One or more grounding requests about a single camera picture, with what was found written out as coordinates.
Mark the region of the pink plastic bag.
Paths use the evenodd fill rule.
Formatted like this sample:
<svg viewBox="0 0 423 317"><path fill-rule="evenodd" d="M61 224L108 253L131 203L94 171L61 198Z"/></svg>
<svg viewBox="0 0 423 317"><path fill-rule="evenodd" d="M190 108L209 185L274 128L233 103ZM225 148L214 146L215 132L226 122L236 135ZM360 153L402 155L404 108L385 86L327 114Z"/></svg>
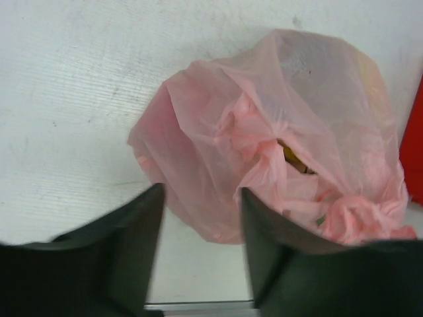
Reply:
<svg viewBox="0 0 423 317"><path fill-rule="evenodd" d="M128 144L168 208L240 244L242 188L342 244L415 239L396 119L379 68L340 38L273 30L164 81Z"/></svg>

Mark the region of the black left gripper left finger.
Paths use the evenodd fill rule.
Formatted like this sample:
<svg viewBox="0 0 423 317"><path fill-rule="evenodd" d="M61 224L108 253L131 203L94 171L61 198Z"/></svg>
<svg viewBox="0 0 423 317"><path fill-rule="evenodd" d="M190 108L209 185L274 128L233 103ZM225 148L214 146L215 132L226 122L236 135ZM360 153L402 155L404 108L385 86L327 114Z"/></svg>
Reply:
<svg viewBox="0 0 423 317"><path fill-rule="evenodd" d="M1 245L2 316L161 316L145 308L165 207L154 184L49 242Z"/></svg>

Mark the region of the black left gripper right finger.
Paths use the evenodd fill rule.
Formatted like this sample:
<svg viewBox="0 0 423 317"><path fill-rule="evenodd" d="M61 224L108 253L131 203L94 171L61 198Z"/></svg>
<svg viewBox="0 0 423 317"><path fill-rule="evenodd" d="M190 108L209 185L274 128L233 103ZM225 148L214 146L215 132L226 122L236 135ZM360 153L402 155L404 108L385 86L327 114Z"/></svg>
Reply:
<svg viewBox="0 0 423 317"><path fill-rule="evenodd" d="M422 241L326 240L241 190L254 307L261 316L421 316Z"/></svg>

